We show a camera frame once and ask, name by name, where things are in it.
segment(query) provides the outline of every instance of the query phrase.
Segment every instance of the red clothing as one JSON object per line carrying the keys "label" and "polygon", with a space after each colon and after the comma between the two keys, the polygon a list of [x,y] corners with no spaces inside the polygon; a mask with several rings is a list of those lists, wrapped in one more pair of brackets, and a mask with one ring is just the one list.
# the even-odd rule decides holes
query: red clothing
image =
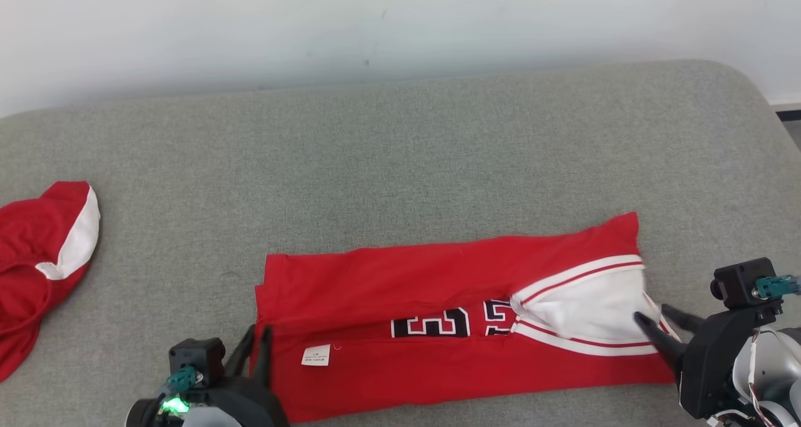
{"label": "red clothing", "polygon": [[40,198],[0,208],[0,381],[28,357],[45,313],[83,276],[99,223],[86,182],[57,182]]}
{"label": "red clothing", "polygon": [[[272,389],[289,421],[300,422],[398,404],[670,383],[641,333],[570,321],[583,302],[613,297],[618,282],[641,282],[637,232],[629,213],[572,235],[269,255],[257,332],[273,327]],[[636,298],[653,308],[641,289]],[[609,316],[633,326],[631,314]],[[579,333],[563,337],[572,329]],[[301,364],[307,347],[325,345],[325,365]]]}

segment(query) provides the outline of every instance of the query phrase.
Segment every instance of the green led light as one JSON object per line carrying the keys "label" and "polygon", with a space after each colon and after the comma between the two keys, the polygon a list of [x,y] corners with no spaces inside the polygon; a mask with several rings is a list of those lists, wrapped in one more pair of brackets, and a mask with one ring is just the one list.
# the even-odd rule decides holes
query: green led light
{"label": "green led light", "polygon": [[170,413],[186,413],[189,411],[189,405],[183,403],[181,398],[172,398],[169,401],[164,401],[161,404],[161,409]]}

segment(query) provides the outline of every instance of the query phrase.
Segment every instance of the gray cushion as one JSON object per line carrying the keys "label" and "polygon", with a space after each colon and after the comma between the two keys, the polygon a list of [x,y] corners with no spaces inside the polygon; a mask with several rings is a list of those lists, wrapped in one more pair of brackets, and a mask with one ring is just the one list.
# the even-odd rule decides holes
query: gray cushion
{"label": "gray cushion", "polygon": [[[759,256],[801,272],[801,153],[752,83],[710,62],[44,110],[0,121],[0,168],[0,204],[86,179],[103,214],[84,281],[0,384],[14,427],[122,424],[171,345],[238,341],[269,252],[557,234],[637,210],[657,302],[722,310],[712,270]],[[676,399],[578,389],[319,425],[687,424]]]}

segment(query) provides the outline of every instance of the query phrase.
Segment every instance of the white wall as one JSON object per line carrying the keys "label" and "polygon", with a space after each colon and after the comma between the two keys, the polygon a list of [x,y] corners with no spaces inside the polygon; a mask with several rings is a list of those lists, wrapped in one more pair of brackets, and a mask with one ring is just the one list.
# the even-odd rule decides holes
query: white wall
{"label": "white wall", "polygon": [[801,101],[799,0],[0,0],[0,116],[88,99],[705,58]]}

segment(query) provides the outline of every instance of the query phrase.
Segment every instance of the jersey number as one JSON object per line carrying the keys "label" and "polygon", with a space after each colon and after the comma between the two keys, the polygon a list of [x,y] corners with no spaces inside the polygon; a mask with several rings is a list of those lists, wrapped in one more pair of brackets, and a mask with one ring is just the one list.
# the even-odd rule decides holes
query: jersey number
{"label": "jersey number", "polygon": [[[504,301],[486,301],[484,302],[484,320],[489,322],[500,322],[501,325],[509,325],[508,319],[515,318],[514,310],[509,302]],[[487,330],[484,335],[508,335],[511,328],[498,327],[496,325],[487,325]]]}
{"label": "jersey number", "polygon": [[419,316],[411,319],[395,319],[392,321],[392,337],[408,338],[409,336],[452,336],[465,338],[470,336],[470,322],[467,312],[462,308],[446,310],[440,317]]}

